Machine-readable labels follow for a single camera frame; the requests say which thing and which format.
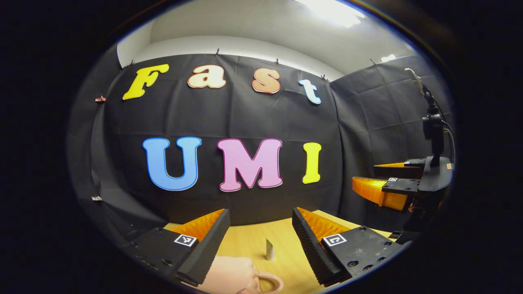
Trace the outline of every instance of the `yellow letter i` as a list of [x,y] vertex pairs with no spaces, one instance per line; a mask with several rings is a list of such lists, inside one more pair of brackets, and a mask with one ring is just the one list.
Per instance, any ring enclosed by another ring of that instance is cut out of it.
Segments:
[[304,184],[316,183],[320,180],[320,174],[318,173],[318,158],[322,146],[318,143],[305,143],[303,149],[307,153],[307,168],[305,170],[305,176],[303,177]]

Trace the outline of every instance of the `pink mug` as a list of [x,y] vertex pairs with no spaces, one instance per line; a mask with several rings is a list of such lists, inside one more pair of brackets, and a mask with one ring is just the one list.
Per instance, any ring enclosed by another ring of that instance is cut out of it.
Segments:
[[[274,287],[262,292],[260,279],[270,281]],[[283,281],[271,273],[258,272],[250,258],[216,256],[203,284],[193,288],[210,294],[237,294],[244,288],[253,294],[276,294],[283,289]]]

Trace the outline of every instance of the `pink letter m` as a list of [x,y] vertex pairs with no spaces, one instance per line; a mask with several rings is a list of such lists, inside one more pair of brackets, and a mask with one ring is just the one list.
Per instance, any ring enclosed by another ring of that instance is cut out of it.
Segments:
[[282,142],[278,139],[265,139],[260,143],[258,151],[252,159],[241,140],[219,141],[218,148],[223,151],[223,183],[220,184],[220,190],[233,192],[242,188],[242,184],[236,180],[237,170],[249,188],[254,186],[260,171],[259,187],[272,188],[281,185],[283,180],[280,178],[278,164],[281,146]]

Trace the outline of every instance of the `black mount plate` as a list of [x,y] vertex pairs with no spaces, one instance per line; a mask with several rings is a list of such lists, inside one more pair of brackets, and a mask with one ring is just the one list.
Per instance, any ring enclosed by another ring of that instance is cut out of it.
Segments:
[[408,178],[389,178],[387,183],[381,187],[383,192],[412,195],[418,192],[421,180]]
[[123,250],[155,274],[178,282],[177,269],[197,245],[195,237],[155,228],[126,244]]
[[322,245],[353,277],[382,262],[401,247],[367,227],[325,237]]
[[374,166],[374,177],[376,178],[414,178],[421,179],[423,175],[423,167],[418,166]]
[[417,159],[407,159],[403,165],[405,166],[415,166],[415,167],[424,167],[427,163],[427,158],[417,158]]

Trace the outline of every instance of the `hand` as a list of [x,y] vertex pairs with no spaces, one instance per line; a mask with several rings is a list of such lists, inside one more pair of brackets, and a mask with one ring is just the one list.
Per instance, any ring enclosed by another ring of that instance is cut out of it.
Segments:
[[244,289],[238,291],[238,293],[236,293],[236,294],[253,294],[253,293],[249,289],[244,288]]

